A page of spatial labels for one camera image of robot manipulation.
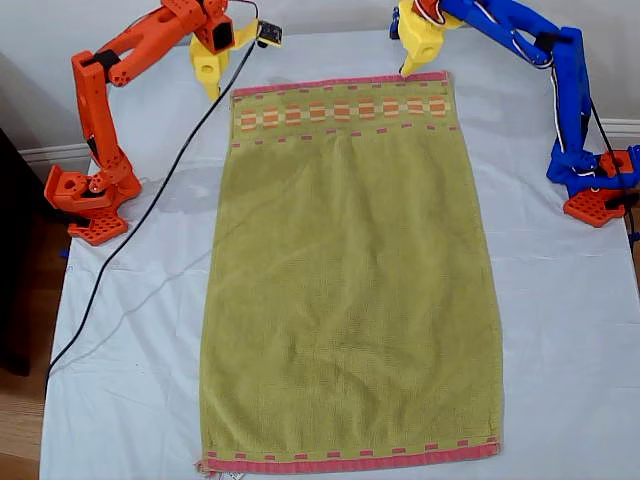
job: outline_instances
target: wooden floor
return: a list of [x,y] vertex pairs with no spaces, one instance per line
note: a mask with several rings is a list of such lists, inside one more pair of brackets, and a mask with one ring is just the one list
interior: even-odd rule
[[[640,209],[635,211],[640,229]],[[44,375],[49,362],[53,329],[66,260],[61,250],[69,239],[61,225],[34,224],[30,245],[29,281],[22,285],[20,316],[26,325],[24,338],[28,344],[32,371],[29,377],[16,377],[0,370],[0,478],[34,480],[38,478],[40,435],[42,430]],[[637,248],[640,258],[640,246]],[[636,276],[640,281],[640,261],[636,260]]]

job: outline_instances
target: black cable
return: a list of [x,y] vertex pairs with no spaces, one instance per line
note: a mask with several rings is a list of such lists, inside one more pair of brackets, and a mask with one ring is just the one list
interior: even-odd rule
[[[248,2],[247,0],[233,0],[233,1],[243,1],[243,2],[246,1],[246,3],[253,3],[253,2]],[[118,253],[120,253],[120,251],[127,245],[127,243],[129,243],[129,241],[133,238],[133,236],[136,234],[136,232],[138,230],[140,230],[140,227],[142,226],[144,221],[147,219],[147,217],[149,217],[149,215],[151,214],[151,211],[153,210],[153,208],[158,203],[158,200],[160,200],[160,196],[162,195],[162,192],[164,192],[164,189],[166,188],[167,184],[169,183],[169,180],[171,179],[171,176],[175,172],[176,167],[178,166],[178,163],[180,163],[180,159],[182,158],[182,155],[184,154],[184,152],[186,151],[187,147],[189,146],[189,144],[193,140],[193,137],[196,136],[196,134],[198,133],[198,131],[200,130],[202,125],[207,121],[207,119],[209,118],[211,113],[213,113],[213,111],[216,109],[218,104],[222,101],[224,96],[229,92],[229,90],[231,89],[231,87],[235,83],[236,79],[238,78],[238,75],[240,74],[242,68],[244,67],[244,64],[249,59],[249,56],[251,55],[251,52],[253,52],[253,49],[256,46],[256,42],[257,42],[257,36],[256,36],[256,40],[254,40],[251,43],[251,46],[249,47],[247,52],[244,54],[244,57],[242,57],[242,60],[240,61],[240,64],[238,65],[238,68],[236,68],[236,70],[233,73],[233,76],[231,77],[231,80],[229,80],[229,83],[227,84],[227,86],[220,93],[220,96],[217,98],[217,100],[215,102],[213,102],[213,105],[211,105],[209,110],[207,110],[207,113],[204,114],[204,116],[196,124],[194,129],[191,131],[191,133],[189,134],[189,136],[185,140],[184,144],[180,148],[180,151],[178,152],[178,155],[176,156],[176,159],[173,161],[173,164],[171,165],[171,168],[169,169],[169,173],[167,174],[167,176],[165,177],[164,181],[162,182],[162,185],[160,185],[160,189],[156,193],[155,197],[153,197],[153,200],[151,201],[151,203],[149,204],[149,207],[147,207],[147,210],[144,212],[144,214],[140,218],[140,221],[138,222],[138,224],[133,228],[133,230],[131,230],[131,233],[129,233],[129,235],[127,235],[127,238],[125,238],[123,240],[123,242],[118,246],[118,248],[116,248],[113,251],[113,253],[107,257],[105,262],[102,264],[102,267],[100,267],[100,270],[98,272],[98,277],[96,278],[96,282],[93,285],[93,290],[91,291],[91,296],[89,297],[89,302],[87,303],[87,307],[86,307],[86,309],[84,311],[84,315],[82,317],[82,322],[80,322],[80,326],[78,327],[78,330],[76,330],[76,333],[73,335],[73,337],[71,338],[69,343],[67,343],[67,345],[60,351],[60,353],[58,353],[58,355],[49,364],[49,368],[47,368],[47,373],[45,375],[45,386],[44,386],[45,398],[47,396],[47,386],[49,384],[49,377],[51,376],[51,372],[53,370],[53,367],[55,367],[55,365],[60,361],[60,359],[64,356],[64,354],[67,353],[67,351],[73,346],[73,344],[78,340],[78,337],[80,337],[80,334],[82,333],[82,330],[84,330],[84,327],[85,327],[85,325],[87,323],[87,318],[89,317],[89,312],[91,310],[91,306],[93,305],[93,301],[95,300],[96,293],[98,292],[98,287],[100,286],[100,280],[102,280],[102,276],[104,275],[104,272],[105,272],[107,266],[109,265],[109,263],[111,263],[111,260],[113,260],[115,258],[115,256]]]
[[256,4],[256,2],[252,2],[251,0],[231,0],[232,2],[237,2],[237,3],[248,3],[249,5],[253,5],[253,10],[256,12],[256,18],[258,17],[258,5]]
[[598,111],[596,110],[596,106],[593,103],[593,99],[591,99],[591,110],[593,110],[593,117],[596,119],[596,123],[598,124],[598,129],[600,130],[600,134],[604,139],[604,143],[607,146],[607,150],[609,151],[609,155],[611,155],[611,162],[616,169],[616,176],[620,181],[620,190],[622,190],[622,199],[624,202],[624,210],[627,216],[629,217],[629,225],[631,229],[631,235],[629,236],[629,248],[631,248],[631,256],[634,256],[634,245],[636,243],[636,225],[635,219],[633,218],[633,212],[631,211],[631,205],[629,205],[629,198],[627,197],[627,188],[624,185],[624,180],[622,179],[622,173],[620,172],[620,167],[618,166],[618,162],[616,162],[616,157],[613,152],[613,148],[611,147],[611,142],[609,141],[609,137],[607,133],[604,131],[604,127],[602,126],[602,122],[600,121],[600,115],[598,115]]

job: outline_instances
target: baseboard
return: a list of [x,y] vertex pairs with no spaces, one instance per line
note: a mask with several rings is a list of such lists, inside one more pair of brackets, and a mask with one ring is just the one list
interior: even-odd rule
[[84,143],[30,148],[20,150],[20,155],[43,182],[46,181],[52,165],[59,165],[66,171],[87,172],[89,170],[89,147]]
[[[640,145],[640,120],[609,118],[603,119],[602,125],[614,148]],[[84,143],[20,150],[20,154],[43,181],[52,165],[60,165],[67,171],[86,172],[89,169],[89,147]]]
[[614,148],[640,144],[640,120],[607,118],[602,120],[602,126]]

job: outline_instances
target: white wall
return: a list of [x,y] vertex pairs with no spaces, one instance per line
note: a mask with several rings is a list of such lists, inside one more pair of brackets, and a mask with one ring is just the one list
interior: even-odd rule
[[[387,28],[394,0],[258,0],[286,33]],[[2,0],[0,127],[18,148],[83,141],[70,57],[95,50],[159,0]],[[524,0],[584,30],[593,94],[606,118],[640,120],[638,0]],[[473,45],[469,45],[473,54]]]

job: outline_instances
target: white tablecloth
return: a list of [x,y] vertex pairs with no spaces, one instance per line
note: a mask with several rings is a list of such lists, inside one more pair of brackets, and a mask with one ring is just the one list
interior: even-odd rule
[[[284,43],[256,49],[237,86],[389,74],[403,61],[387,32]],[[545,177],[555,138],[549,73],[470,29],[449,33],[428,69],[453,73],[482,208],[504,331],[504,451],[475,462],[314,478],[637,478],[633,265],[623,223],[598,230],[563,215],[566,192]],[[135,223],[209,102],[179,47],[114,89],[111,104],[143,180],[140,197],[121,209]],[[52,376],[43,480],[199,478],[198,352],[228,124],[225,101],[112,263],[85,332]],[[100,264],[122,239],[99,248],[73,242],[54,353],[77,328]]]

